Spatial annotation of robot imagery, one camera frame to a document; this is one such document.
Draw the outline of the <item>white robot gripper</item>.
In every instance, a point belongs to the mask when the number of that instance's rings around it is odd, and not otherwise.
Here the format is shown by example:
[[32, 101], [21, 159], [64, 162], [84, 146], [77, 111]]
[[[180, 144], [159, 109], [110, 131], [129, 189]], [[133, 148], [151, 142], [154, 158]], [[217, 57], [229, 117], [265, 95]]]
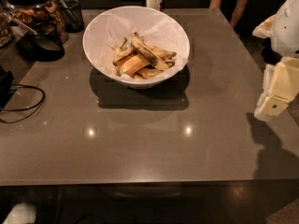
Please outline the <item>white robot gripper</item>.
[[268, 121], [283, 113], [299, 94], [299, 0], [286, 0], [275, 15], [255, 27], [252, 34], [269, 38], [271, 49], [284, 57], [268, 64], [263, 73], [263, 92], [254, 117]]

